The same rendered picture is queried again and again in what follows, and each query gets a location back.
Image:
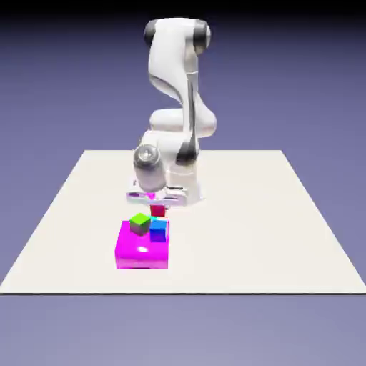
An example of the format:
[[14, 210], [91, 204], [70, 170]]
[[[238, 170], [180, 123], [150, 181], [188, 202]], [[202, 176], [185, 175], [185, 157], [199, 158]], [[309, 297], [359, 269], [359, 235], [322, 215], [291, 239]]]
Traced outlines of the large magenta box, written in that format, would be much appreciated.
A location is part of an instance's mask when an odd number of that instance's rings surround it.
[[114, 257], [117, 269], [167, 269], [169, 263], [169, 221], [167, 240], [151, 242], [149, 231], [139, 236], [124, 220], [119, 230]]

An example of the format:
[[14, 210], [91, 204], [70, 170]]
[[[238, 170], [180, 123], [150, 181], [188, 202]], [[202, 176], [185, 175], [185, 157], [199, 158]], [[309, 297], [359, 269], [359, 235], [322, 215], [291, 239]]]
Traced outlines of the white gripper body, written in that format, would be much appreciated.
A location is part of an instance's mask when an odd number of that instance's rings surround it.
[[158, 192], [144, 192], [139, 187], [133, 187], [126, 193], [126, 199], [131, 203], [163, 206], [185, 206], [187, 196], [184, 191], [164, 188]]

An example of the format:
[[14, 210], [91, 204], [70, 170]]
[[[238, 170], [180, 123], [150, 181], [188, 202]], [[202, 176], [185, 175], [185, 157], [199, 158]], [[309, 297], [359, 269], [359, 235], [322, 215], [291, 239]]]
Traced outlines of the small green cube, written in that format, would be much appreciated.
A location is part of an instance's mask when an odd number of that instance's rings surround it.
[[138, 213], [129, 219], [130, 231], [136, 235], [143, 236], [149, 231], [150, 223], [150, 216]]

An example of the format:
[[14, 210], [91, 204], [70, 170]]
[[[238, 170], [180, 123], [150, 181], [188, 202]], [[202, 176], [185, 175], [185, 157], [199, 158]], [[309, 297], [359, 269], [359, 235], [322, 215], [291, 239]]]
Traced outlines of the small blue cube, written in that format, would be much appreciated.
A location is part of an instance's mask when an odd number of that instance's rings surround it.
[[165, 242], [167, 240], [168, 221], [166, 219], [154, 218], [149, 226], [149, 237], [151, 242]]

